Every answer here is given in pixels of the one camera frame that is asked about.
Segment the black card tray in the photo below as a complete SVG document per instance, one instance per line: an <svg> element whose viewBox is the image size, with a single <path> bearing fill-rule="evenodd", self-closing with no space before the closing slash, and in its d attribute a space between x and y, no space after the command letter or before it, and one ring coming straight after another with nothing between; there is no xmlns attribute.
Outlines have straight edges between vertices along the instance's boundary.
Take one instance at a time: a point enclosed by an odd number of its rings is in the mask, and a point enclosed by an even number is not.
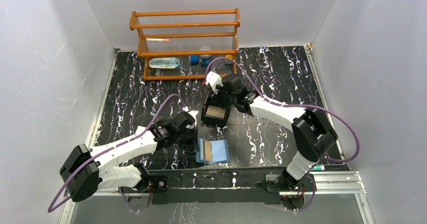
<svg viewBox="0 0 427 224"><path fill-rule="evenodd" d="M210 125L225 126L227 125L230 111L231 105L221 102L218 95L210 91L203 104L201 121Z"/></svg>

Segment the orange credit card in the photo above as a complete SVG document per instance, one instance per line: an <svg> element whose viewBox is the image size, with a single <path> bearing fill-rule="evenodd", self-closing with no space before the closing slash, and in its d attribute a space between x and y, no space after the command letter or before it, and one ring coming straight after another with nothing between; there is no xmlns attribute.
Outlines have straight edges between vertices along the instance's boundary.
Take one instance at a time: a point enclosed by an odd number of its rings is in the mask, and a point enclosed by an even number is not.
<svg viewBox="0 0 427 224"><path fill-rule="evenodd" d="M203 146L203 150L202 150L201 157L205 161L211 162L212 161L212 147L211 147L211 142L207 141L207 140L203 140L202 146Z"/></svg>

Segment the blue card holder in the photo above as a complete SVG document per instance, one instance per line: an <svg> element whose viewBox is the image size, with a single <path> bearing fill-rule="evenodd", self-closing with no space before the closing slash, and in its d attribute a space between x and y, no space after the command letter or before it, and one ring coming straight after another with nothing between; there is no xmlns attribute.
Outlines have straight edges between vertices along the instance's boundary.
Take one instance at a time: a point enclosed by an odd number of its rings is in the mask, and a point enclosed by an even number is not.
<svg viewBox="0 0 427 224"><path fill-rule="evenodd" d="M212 147L212 161L211 162L205 161L201 157L202 150L203 150L203 146L202 146L203 140L205 139L200 137L198 138L199 151L196 153L196 161L198 163L217 164L217 163L228 163L230 161L228 142L225 139L210 141L211 147Z"/></svg>

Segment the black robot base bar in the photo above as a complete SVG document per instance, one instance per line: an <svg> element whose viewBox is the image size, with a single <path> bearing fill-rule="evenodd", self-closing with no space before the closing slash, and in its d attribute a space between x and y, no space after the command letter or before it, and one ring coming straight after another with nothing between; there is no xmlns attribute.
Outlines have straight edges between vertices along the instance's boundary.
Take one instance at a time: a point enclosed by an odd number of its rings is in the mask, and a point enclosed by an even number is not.
<svg viewBox="0 0 427 224"><path fill-rule="evenodd" d="M283 171L283 167L152 170L153 177L165 178L164 184L155 189L153 202L260 202L286 209L303 207L307 182L287 189Z"/></svg>

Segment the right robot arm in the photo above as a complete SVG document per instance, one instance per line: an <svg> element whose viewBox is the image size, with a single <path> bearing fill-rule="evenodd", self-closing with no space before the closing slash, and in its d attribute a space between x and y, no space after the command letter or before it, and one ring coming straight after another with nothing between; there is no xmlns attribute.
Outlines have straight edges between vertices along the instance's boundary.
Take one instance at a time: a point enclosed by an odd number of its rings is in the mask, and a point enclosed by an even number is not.
<svg viewBox="0 0 427 224"><path fill-rule="evenodd" d="M290 107L285 103L249 91L241 78L232 73L221 77L209 72L205 84L212 90L210 98L220 108L234 106L239 112L277 123L293 133L297 153L283 172L284 186L298 190L303 177L337 141L326 113L317 106Z"/></svg>

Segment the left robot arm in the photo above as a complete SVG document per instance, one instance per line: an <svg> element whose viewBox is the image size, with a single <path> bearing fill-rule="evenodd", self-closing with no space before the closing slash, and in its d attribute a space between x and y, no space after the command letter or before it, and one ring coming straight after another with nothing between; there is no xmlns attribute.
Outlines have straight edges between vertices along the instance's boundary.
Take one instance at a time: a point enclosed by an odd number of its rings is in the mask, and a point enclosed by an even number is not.
<svg viewBox="0 0 427 224"><path fill-rule="evenodd" d="M183 111L172 119L139 126L135 134L115 142L88 148L80 144L59 170L72 201L80 202L102 189L129 187L148 190L154 179L140 164L123 166L135 157L177 145L186 152L196 149L198 111Z"/></svg>

